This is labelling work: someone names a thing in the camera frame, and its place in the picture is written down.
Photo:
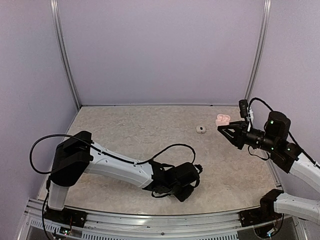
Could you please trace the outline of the pink round case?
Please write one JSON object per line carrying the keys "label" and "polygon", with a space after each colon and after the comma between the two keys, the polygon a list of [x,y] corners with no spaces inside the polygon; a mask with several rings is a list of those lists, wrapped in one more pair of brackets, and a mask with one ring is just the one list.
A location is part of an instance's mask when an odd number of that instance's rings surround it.
{"label": "pink round case", "polygon": [[216,116],[215,124],[219,126],[227,126],[230,124],[231,117],[227,114],[218,114]]}

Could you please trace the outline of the white earbud charging case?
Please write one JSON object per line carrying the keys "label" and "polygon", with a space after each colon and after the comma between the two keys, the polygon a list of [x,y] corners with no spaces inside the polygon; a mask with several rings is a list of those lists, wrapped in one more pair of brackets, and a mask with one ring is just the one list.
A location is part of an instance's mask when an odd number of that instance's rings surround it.
{"label": "white earbud charging case", "polygon": [[206,128],[204,126],[197,126],[196,132],[199,134],[204,134],[206,132]]}

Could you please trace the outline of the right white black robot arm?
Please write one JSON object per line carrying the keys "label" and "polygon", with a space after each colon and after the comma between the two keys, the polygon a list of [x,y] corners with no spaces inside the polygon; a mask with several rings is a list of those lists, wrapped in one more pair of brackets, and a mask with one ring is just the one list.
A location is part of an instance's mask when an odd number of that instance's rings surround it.
{"label": "right white black robot arm", "polygon": [[[268,152],[272,162],[281,170],[319,191],[320,166],[317,162],[312,162],[296,143],[287,140],[290,126],[290,119],[283,113],[271,111],[263,131],[248,128],[246,121],[233,121],[228,125],[218,126],[217,130],[240,150],[248,145]],[[319,224],[320,202],[273,189],[260,199],[260,207],[255,213],[260,222],[287,214]]]}

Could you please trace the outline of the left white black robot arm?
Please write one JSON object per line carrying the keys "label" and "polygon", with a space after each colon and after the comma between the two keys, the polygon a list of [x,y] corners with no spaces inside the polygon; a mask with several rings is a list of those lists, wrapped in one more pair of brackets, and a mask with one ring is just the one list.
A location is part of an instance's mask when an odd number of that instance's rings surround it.
{"label": "left white black robot arm", "polygon": [[151,192],[154,198],[173,195],[184,202],[200,184],[202,171],[203,167],[194,162],[174,166],[154,158],[142,161],[126,157],[94,142],[90,132],[80,131],[56,147],[49,175],[49,212],[61,223],[70,218],[65,207],[67,195],[84,173],[130,183]]}

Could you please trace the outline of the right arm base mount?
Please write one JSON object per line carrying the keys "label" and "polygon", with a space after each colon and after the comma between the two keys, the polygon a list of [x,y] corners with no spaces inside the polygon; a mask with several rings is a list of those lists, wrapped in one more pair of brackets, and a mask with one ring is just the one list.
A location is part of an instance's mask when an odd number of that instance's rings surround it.
{"label": "right arm base mount", "polygon": [[281,219],[283,215],[275,212],[274,203],[283,193],[283,190],[272,189],[260,199],[259,207],[240,211],[241,226],[244,228]]}

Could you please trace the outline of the front aluminium rail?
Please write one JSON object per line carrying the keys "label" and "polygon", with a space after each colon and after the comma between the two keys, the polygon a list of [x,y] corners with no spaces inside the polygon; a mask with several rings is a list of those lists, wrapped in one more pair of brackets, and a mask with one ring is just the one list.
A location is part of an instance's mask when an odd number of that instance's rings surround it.
{"label": "front aluminium rail", "polygon": [[285,216],[242,226],[238,211],[189,215],[138,215],[83,209],[82,227],[42,220],[43,201],[29,199],[19,240],[306,240],[301,220]]}

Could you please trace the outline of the right aluminium post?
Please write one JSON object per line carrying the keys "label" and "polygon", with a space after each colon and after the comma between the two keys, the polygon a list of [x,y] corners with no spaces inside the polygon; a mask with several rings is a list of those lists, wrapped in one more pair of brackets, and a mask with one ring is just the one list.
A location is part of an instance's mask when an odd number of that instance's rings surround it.
{"label": "right aluminium post", "polygon": [[264,46],[266,42],[266,37],[268,33],[268,25],[270,21],[270,13],[271,13],[271,0],[264,0],[263,1],[263,8],[262,8],[262,17],[259,25],[259,32],[257,38],[257,45],[254,52],[254,58],[252,62],[252,67],[249,74],[249,79],[247,86],[245,88],[245,92],[243,98],[247,101],[251,99],[255,82],[257,80],[257,75],[259,72],[260,63],[263,56]]}

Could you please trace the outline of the aluminium post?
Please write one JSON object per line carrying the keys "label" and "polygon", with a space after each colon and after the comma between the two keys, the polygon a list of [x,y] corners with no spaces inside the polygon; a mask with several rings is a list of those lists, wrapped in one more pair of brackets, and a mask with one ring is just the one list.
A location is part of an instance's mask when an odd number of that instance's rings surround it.
{"label": "aluminium post", "polygon": [[53,19],[53,25],[55,30],[55,35],[57,38],[57,45],[60,52],[60,57],[62,61],[62,66],[64,68],[64,72],[66,75],[67,84],[69,86],[69,90],[72,96],[72,100],[74,102],[75,108],[77,111],[79,111],[82,107],[81,100],[78,94],[78,90],[73,78],[70,61],[66,49],[66,44],[64,40],[63,35],[63,28],[62,28],[62,22],[60,18],[60,11],[59,11],[59,3],[57,0],[50,0],[50,9]]}
{"label": "aluminium post", "polygon": [[249,74],[249,79],[247,86],[245,88],[245,92],[243,98],[247,101],[251,99],[255,82],[257,80],[257,75],[259,72],[260,63],[263,56],[264,46],[266,42],[266,37],[268,33],[268,25],[270,21],[270,13],[271,13],[271,0],[264,0],[263,1],[263,8],[262,8],[262,17],[259,25],[259,32],[257,38],[257,45],[254,52],[254,58],[252,62],[252,67]]}

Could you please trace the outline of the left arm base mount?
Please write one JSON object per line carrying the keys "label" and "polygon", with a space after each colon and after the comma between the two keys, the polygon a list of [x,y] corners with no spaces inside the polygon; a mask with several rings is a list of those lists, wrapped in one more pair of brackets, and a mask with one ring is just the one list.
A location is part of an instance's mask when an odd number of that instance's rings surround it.
{"label": "left arm base mount", "polygon": [[68,225],[70,227],[83,228],[86,221],[88,213],[81,210],[75,210],[65,207],[63,210],[54,210],[51,208],[46,208],[44,211],[44,219],[50,220],[59,224]]}

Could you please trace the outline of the left aluminium post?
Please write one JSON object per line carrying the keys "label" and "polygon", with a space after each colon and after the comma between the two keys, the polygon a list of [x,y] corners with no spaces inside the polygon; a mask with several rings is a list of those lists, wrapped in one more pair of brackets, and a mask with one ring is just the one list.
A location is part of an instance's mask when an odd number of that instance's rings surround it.
{"label": "left aluminium post", "polygon": [[66,75],[67,84],[69,86],[69,90],[72,96],[72,100],[74,102],[75,108],[77,111],[79,111],[82,107],[81,100],[78,94],[78,90],[73,78],[70,61],[66,49],[66,44],[64,40],[63,35],[63,28],[62,28],[62,22],[60,18],[60,11],[59,11],[59,3],[57,0],[50,0],[50,9],[53,19],[53,25],[55,30],[55,35],[57,38],[57,45],[60,52],[60,57],[62,61],[62,66],[64,68],[64,72]]}

